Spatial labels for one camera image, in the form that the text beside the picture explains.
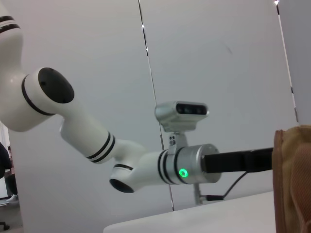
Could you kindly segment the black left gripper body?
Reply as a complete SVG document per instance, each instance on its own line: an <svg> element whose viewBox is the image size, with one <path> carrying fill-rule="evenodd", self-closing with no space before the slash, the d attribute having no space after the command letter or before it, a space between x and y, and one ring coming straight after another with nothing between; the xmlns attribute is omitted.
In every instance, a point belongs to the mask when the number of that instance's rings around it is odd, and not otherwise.
<svg viewBox="0 0 311 233"><path fill-rule="evenodd" d="M205 155L203 171L206 173L262 172L272 169L273 148L235 151Z"/></svg>

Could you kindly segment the khaki fabric food bag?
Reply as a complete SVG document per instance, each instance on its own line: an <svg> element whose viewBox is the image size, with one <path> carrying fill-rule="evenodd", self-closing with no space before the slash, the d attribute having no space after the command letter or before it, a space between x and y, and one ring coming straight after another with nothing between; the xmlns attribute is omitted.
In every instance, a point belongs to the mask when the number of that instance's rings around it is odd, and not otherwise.
<svg viewBox="0 0 311 233"><path fill-rule="evenodd" d="M311 233L311 125L275 132L272 169L276 233Z"/></svg>

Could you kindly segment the person in dark clothes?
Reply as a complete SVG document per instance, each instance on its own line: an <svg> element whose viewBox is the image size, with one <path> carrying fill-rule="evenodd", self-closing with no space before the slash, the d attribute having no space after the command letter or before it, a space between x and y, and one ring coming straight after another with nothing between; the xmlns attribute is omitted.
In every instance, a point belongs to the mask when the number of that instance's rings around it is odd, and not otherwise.
<svg viewBox="0 0 311 233"><path fill-rule="evenodd" d="M18 201L17 183L13 168L13 163L10 159L9 153L0 142L0 178L4 177L6 187L12 194L11 197L7 199L7 203Z"/></svg>

